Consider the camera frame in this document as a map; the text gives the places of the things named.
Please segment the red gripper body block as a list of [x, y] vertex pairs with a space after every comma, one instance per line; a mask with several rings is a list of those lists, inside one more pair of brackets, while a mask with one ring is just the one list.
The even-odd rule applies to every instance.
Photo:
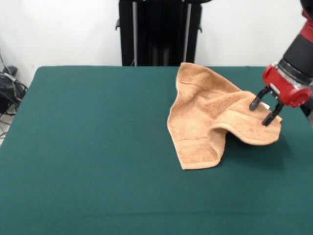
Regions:
[[263, 83], [286, 106], [298, 107], [309, 100], [312, 91], [286, 75], [277, 65], [269, 65], [263, 73]]

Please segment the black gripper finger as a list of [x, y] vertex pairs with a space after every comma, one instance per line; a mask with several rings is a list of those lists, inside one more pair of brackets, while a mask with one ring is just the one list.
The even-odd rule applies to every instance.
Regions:
[[284, 104], [281, 102], [278, 102], [275, 106], [275, 109], [267, 115], [267, 117], [263, 120], [262, 125], [263, 126], [269, 126], [273, 120], [280, 114], [284, 107]]
[[249, 109], [251, 111], [254, 111], [258, 106], [259, 104], [261, 103], [263, 97], [269, 93], [269, 87], [265, 86], [264, 89], [262, 89], [257, 95], [256, 97], [254, 98], [254, 100], [251, 102], [250, 106], [249, 106]]

